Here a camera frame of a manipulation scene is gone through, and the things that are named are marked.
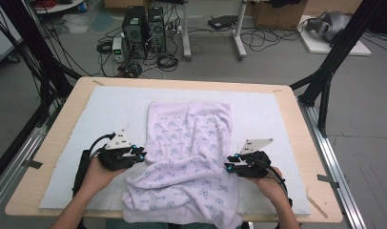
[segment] wooden table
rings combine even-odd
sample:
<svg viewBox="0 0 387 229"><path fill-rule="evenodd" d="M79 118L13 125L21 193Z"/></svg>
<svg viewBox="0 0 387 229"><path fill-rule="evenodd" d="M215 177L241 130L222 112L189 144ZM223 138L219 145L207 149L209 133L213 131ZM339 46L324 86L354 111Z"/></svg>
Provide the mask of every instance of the wooden table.
<svg viewBox="0 0 387 229"><path fill-rule="evenodd" d="M187 90L212 90L230 92L254 92L274 94L283 123L295 155L297 167L304 182L312 214L298 218L301 222L340 222L342 214L330 183L317 180L326 175L316 146L312 140L303 115L297 105L292 89L282 85L259 85L217 82L195 82L150 79L123 79L83 77L78 80L69 99L37 152L34 160L42 162L40 169L29 168L12 195L6 213L12 216L58 216L60 210L39 209L39 203L49 185L51 174L63 152L71 131L89 101L95 86L144 87ZM122 218L120 211L87 211L87 217ZM275 221L260 215L242 215L247 221Z"/></svg>

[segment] human hand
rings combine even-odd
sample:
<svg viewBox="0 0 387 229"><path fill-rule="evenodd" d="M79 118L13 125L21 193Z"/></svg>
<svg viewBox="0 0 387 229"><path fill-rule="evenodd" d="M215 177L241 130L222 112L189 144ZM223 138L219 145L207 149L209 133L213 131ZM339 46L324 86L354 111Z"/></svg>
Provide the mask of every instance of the human hand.
<svg viewBox="0 0 387 229"><path fill-rule="evenodd" d="M83 184L81 185L79 192L93 196L98 191L107 187L114 177L125 171L126 169L110 171L101 164L97 157L94 157L90 162L89 169L84 176Z"/></svg>
<svg viewBox="0 0 387 229"><path fill-rule="evenodd" d="M277 173L282 177L282 172L276 167L273 167ZM280 201L288 201L285 193L282 190L282 187L275 179L274 175L269 173L263 178L247 178L248 180L254 182L258 186L261 193L268 198L273 205Z"/></svg>

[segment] gray floor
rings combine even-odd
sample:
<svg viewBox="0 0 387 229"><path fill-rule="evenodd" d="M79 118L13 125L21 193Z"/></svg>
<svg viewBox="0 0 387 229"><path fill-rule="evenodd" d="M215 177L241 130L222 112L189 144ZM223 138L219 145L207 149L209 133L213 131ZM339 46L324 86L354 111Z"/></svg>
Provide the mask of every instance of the gray floor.
<svg viewBox="0 0 387 229"><path fill-rule="evenodd" d="M64 48L88 73L99 72L99 54L95 50L97 40L121 24L121 21L110 18L101 7L98 4L83 14L89 17L91 27L88 33L60 34ZM61 15L58 13L54 17L57 19ZM207 28L207 19L191 20L190 26ZM251 26L251 19L247 18L245 23ZM187 62L182 58L181 42L176 40L176 56L180 59L178 69L165 73L165 78L171 80L290 85L313 73L326 56L307 53L297 39L282 40L263 52L251 52L246 47L248 57L238 61L230 35L203 33L192 36L193 60ZM372 40L387 48L387 42ZM327 134L366 226L387 228L387 52L366 40L361 41L372 55L348 56L336 72ZM116 73L114 66L110 58L105 72ZM164 78L157 71L148 71L141 77ZM299 95L303 90L297 90L295 94ZM26 65L23 62L0 64L0 156L38 103L37 91ZM10 192L0 204L0 228L44 228L54 220L7 216L4 208L9 198ZM87 224L89 228L104 228L102 219L88 219ZM275 228L275 225L257 223L255 228ZM345 220L340 224L304 223L302 228L348 228L348 224Z"/></svg>

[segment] patterned cloth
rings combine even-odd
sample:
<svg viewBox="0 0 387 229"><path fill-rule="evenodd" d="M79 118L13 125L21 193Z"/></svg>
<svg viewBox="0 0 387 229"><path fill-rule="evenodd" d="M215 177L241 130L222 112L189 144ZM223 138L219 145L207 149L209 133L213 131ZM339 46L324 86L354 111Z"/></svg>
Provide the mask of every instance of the patterned cloth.
<svg viewBox="0 0 387 229"><path fill-rule="evenodd" d="M124 220L240 225L237 178L224 168L231 134L229 104L152 103L145 145L149 167L140 177L126 178Z"/></svg>

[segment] person's left hand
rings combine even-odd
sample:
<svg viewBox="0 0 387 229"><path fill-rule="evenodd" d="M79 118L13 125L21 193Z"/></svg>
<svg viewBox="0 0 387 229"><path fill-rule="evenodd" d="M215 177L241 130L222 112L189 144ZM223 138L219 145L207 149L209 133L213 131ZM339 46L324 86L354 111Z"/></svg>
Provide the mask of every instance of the person's left hand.
<svg viewBox="0 0 387 229"><path fill-rule="evenodd" d="M102 166L97 157L94 157L90 162L90 167L84 177L80 191L82 190L83 192L88 192L93 196L98 191L107 187L114 177L125 171L126 169L110 171Z"/></svg>

